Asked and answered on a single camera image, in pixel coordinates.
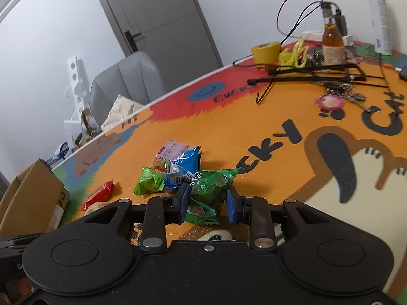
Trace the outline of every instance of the snack bag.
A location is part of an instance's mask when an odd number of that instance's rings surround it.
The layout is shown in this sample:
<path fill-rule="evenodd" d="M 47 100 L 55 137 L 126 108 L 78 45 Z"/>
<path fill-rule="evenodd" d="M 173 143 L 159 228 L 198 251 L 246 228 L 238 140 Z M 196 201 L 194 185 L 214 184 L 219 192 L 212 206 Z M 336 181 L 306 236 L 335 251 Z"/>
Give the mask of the snack bag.
<path fill-rule="evenodd" d="M 181 156 L 189 145 L 185 143 L 178 143 L 175 141 L 167 141 L 164 146 L 155 154 L 152 166 L 160 166 L 162 160 L 166 158 L 172 162 L 177 157 Z"/>
<path fill-rule="evenodd" d="M 156 172 L 152 167 L 143 167 L 140 179 L 134 188 L 136 196 L 146 193 L 156 193 L 164 189 L 163 173 Z"/>
<path fill-rule="evenodd" d="M 191 183 L 194 174 L 198 170 L 200 148 L 201 147 L 195 147 L 188 150 L 172 161 L 170 173 L 164 174 L 164 186 L 166 191 L 172 192 L 181 187 L 185 182 Z"/>
<path fill-rule="evenodd" d="M 191 196 L 185 221 L 195 224 L 218 224 L 226 191 L 236 175 L 237 169 L 197 171 L 191 183 Z"/>
<path fill-rule="evenodd" d="M 97 189 L 86 201 L 82 203 L 81 211 L 86 211 L 93 203 L 107 201 L 111 197 L 113 189 L 113 181 L 108 181 L 103 184 L 103 186 Z"/>
<path fill-rule="evenodd" d="M 209 205 L 195 201 L 189 198 L 189 207 L 186 213 L 185 221 L 192 222 L 197 225 L 217 225 L 219 220 L 216 216 L 216 211 Z"/>

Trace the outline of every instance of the smiley face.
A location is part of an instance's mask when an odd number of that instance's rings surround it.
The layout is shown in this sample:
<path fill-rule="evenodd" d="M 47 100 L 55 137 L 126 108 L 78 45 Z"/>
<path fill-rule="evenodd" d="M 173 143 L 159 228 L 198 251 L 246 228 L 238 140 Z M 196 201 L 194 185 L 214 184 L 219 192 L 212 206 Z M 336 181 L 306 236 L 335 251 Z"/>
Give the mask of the smiley face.
<path fill-rule="evenodd" d="M 188 101 L 196 102 L 196 101 L 202 101 L 209 97 L 213 97 L 217 93 L 219 93 L 223 89 L 225 89 L 225 87 L 226 87 L 226 84 L 224 82 L 212 82 L 212 83 L 202 86 L 202 87 L 198 88 L 197 90 L 193 91 L 192 93 L 190 93 L 190 95 L 188 96 Z"/>

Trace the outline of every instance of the yellow tape roll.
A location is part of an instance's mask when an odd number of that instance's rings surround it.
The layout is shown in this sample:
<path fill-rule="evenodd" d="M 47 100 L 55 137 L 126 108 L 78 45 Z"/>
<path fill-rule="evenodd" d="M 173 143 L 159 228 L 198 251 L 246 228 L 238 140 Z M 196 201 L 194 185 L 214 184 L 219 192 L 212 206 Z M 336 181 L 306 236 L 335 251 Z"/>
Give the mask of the yellow tape roll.
<path fill-rule="evenodd" d="M 255 46 L 252 49 L 254 64 L 264 67 L 264 64 L 278 63 L 278 55 L 281 51 L 279 42 L 269 42 Z"/>

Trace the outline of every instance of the metal bolt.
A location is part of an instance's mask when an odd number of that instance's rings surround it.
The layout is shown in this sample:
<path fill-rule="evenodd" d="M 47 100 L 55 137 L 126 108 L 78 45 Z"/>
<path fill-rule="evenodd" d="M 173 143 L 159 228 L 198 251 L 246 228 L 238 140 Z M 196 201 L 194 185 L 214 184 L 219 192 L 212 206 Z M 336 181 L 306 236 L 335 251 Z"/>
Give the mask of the metal bolt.
<path fill-rule="evenodd" d="M 258 238 L 254 241 L 254 245 L 258 248 L 271 248 L 274 245 L 274 241 L 268 237 Z"/>
<path fill-rule="evenodd" d="M 158 248 L 159 246 L 162 246 L 162 239 L 158 237 L 146 238 L 143 241 L 143 245 L 147 248 Z"/>
<path fill-rule="evenodd" d="M 213 251 L 213 250 L 215 250 L 215 247 L 214 247 L 213 245 L 205 245 L 205 246 L 203 247 L 203 249 L 204 249 L 205 251 Z"/>

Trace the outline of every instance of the yellow rope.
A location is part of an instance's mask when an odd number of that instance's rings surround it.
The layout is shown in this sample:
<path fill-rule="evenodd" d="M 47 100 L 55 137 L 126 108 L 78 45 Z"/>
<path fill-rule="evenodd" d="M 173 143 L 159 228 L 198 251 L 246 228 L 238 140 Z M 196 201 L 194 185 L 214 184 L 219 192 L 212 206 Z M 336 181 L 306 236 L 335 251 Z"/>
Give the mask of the yellow rope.
<path fill-rule="evenodd" d="M 307 62 L 307 52 L 309 46 L 304 46 L 305 39 L 301 38 L 295 44 L 290 52 L 288 48 L 284 49 L 278 56 L 278 64 L 281 65 L 280 70 L 289 69 L 288 67 L 305 67 Z M 302 54 L 302 63 L 298 64 L 298 58 Z"/>

